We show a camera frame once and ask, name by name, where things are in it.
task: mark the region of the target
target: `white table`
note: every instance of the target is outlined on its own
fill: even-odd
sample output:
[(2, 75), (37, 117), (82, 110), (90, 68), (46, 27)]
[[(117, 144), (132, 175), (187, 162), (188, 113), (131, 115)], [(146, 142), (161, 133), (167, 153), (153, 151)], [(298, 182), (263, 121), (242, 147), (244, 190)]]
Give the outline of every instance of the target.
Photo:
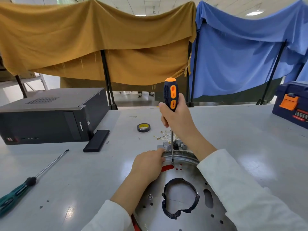
[[(308, 220), (308, 130), (273, 115), (272, 108), (240, 105), (190, 111), (203, 136), (216, 148), (226, 148), (261, 186)], [(151, 124), (151, 131), (137, 132), (140, 123)], [(0, 143), (1, 196), (70, 149), (0, 220), (1, 231), (81, 230), (128, 175), (135, 156), (162, 144), (153, 135), (165, 130), (159, 109), (112, 110), (97, 129), (110, 130), (99, 153), (84, 153), (87, 142)]]

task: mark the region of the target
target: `ceiling light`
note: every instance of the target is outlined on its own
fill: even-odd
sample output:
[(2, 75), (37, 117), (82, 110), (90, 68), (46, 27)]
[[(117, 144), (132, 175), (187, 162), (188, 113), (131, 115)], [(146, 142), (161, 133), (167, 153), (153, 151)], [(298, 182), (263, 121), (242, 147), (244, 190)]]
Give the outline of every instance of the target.
[(254, 15), (261, 14), (261, 13), (263, 13), (263, 12), (264, 12), (264, 11), (257, 10), (257, 11), (253, 11), (253, 12), (247, 14), (246, 16), (254, 16)]

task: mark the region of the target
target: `metal plate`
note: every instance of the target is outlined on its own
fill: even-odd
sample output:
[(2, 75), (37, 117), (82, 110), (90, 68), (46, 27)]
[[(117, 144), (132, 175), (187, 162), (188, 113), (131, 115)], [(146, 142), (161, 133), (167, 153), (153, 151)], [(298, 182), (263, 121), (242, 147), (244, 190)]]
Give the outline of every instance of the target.
[[(174, 163), (171, 163), (171, 152), (165, 152), (163, 156), (166, 158), (163, 166), (172, 164), (174, 168), (161, 172), (142, 195), (134, 212), (140, 229), (142, 231), (236, 230), (235, 225), (226, 217), (226, 210), (217, 195), (196, 167), (199, 161), (195, 155), (187, 151), (176, 151)], [(181, 212), (176, 220), (167, 217), (162, 209), (164, 186), (173, 178), (183, 178), (190, 182), (200, 195), (196, 208), (191, 213)], [(196, 196), (194, 190), (187, 184), (168, 185), (166, 193), (167, 210), (172, 214), (177, 210), (192, 206)]]

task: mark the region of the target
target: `black computer case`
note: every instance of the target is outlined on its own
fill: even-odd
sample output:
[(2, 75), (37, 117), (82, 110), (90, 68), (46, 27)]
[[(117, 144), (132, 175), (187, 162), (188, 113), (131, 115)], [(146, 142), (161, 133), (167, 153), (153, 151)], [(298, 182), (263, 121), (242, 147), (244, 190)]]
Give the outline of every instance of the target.
[(59, 88), (0, 107), (7, 145), (89, 141), (108, 112), (104, 88)]

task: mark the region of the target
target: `lenovo logo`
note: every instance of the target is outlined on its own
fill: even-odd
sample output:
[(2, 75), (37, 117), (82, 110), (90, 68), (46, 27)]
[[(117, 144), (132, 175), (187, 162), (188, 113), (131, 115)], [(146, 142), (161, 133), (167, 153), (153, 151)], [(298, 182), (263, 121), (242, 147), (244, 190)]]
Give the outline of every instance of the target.
[(79, 122), (79, 125), (80, 125), (80, 128), (81, 128), (81, 131), (83, 131), (83, 128), (82, 128), (81, 122)]

